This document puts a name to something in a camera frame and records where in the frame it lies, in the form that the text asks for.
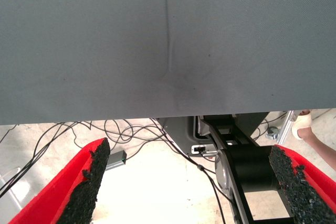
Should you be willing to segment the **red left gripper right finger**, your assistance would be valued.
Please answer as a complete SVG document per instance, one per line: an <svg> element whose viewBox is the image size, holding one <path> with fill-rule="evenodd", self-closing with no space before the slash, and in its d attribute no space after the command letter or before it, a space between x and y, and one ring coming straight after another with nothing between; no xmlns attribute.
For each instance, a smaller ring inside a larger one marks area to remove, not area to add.
<svg viewBox="0 0 336 224"><path fill-rule="evenodd" d="M335 223L335 181L297 152L280 145L269 161L295 223Z"/></svg>

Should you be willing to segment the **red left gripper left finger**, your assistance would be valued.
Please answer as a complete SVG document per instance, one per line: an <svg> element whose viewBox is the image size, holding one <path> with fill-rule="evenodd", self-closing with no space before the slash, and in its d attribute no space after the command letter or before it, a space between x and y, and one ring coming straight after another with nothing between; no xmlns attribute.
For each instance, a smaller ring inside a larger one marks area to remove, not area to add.
<svg viewBox="0 0 336 224"><path fill-rule="evenodd" d="M84 146L11 223L90 223L110 155L106 138Z"/></svg>

